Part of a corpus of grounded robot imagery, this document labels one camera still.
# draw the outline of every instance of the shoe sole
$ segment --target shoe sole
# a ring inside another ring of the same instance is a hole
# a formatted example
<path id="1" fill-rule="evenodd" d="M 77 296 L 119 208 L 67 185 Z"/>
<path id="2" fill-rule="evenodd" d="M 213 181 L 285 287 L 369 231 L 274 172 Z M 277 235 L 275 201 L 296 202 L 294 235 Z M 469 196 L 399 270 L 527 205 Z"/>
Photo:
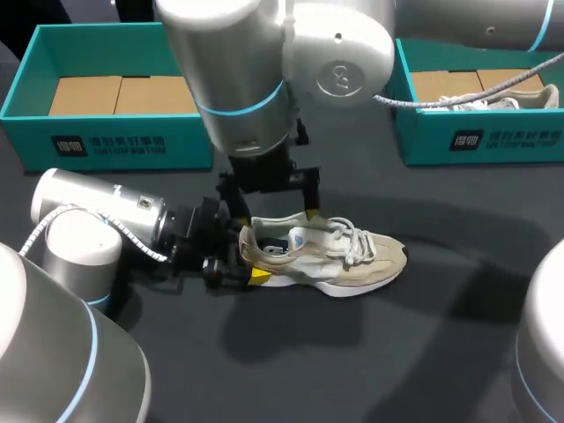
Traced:
<path id="1" fill-rule="evenodd" d="M 331 282 L 323 282 L 317 281 L 312 284 L 309 283 L 301 283 L 295 282 L 289 277 L 276 277 L 277 280 L 272 280 L 261 284 L 260 286 L 269 287 L 269 288 L 284 288 L 286 286 L 292 285 L 305 285 L 305 286 L 313 286 L 317 288 L 322 293 L 329 295 L 330 297 L 334 298 L 346 298 L 346 297 L 354 297 L 357 295 L 362 295 L 363 293 L 369 293 L 374 291 L 375 289 L 382 288 L 389 284 L 392 280 L 397 278 L 400 275 L 401 271 L 396 273 L 394 276 L 391 276 L 385 280 L 381 280 L 380 282 L 376 282 L 375 284 L 364 285 L 364 286 L 336 286 L 333 285 Z"/>

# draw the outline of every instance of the sneaker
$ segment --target sneaker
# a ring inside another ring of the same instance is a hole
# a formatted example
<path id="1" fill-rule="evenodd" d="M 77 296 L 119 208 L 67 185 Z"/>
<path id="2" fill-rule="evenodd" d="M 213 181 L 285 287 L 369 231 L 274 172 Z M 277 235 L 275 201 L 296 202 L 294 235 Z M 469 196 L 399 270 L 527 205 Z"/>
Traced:
<path id="1" fill-rule="evenodd" d="M 305 212 L 253 218 L 240 232 L 239 251 L 255 269 L 271 274 L 261 286 L 310 285 L 331 297 L 385 286 L 407 263 L 399 241 L 357 229 L 343 218 L 308 220 Z"/>
<path id="2" fill-rule="evenodd" d="M 457 97 L 441 97 L 440 101 L 453 100 Z M 464 110 L 519 110 L 523 108 L 558 108 L 560 93 L 556 85 L 547 85 L 540 91 L 524 92 L 506 90 L 483 100 L 451 106 L 449 108 L 424 108 L 427 111 L 464 111 Z"/>

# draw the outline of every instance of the dark gray surface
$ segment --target dark gray surface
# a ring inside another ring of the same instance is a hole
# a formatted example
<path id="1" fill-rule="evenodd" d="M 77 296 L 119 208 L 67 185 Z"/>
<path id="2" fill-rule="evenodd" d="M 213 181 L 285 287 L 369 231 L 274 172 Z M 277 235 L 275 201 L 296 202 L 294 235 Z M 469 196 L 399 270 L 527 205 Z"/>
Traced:
<path id="1" fill-rule="evenodd" d="M 526 286 L 564 234 L 564 169 L 407 168 L 377 106 L 306 105 L 305 115 L 323 214 L 395 235 L 410 248 L 408 268 L 388 288 L 344 301 L 306 287 L 211 294 L 198 278 L 163 294 L 157 288 L 174 281 L 151 287 L 138 274 L 120 323 L 151 366 L 150 423 L 509 421 L 508 364 Z M 187 204 L 216 181 L 100 178 Z M 33 228 L 36 182 L 0 137 L 0 240 L 15 249 Z M 262 216 L 301 207 L 297 193 L 249 203 Z"/>

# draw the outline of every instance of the teal shoe box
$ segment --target teal shoe box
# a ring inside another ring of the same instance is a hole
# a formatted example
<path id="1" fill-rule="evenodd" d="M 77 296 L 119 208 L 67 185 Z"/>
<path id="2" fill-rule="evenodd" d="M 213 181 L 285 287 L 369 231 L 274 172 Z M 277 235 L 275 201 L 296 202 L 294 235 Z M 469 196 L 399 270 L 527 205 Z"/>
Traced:
<path id="1" fill-rule="evenodd" d="M 38 26 L 0 123 L 30 171 L 210 169 L 198 113 L 49 115 L 60 78 L 181 75 L 160 23 Z"/>
<path id="2" fill-rule="evenodd" d="M 388 95 L 418 101 L 412 72 L 530 69 L 554 53 L 483 50 L 431 41 L 396 40 Z M 541 72 L 560 89 L 560 109 L 393 110 L 406 165 L 564 161 L 564 65 Z"/>

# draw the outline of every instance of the white shoelace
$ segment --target white shoelace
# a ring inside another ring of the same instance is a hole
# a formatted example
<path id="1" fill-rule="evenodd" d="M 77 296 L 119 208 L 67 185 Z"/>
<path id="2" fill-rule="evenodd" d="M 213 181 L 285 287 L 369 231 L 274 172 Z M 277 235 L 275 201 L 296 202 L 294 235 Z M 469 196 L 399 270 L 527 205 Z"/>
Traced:
<path id="1" fill-rule="evenodd" d="M 331 218 L 329 223 L 330 228 L 335 230 L 333 236 L 336 240 L 343 235 L 351 237 L 351 247 L 348 251 L 328 251 L 327 256 L 342 257 L 349 266 L 374 261 L 376 248 L 369 231 L 357 229 L 350 220 L 345 218 Z"/>

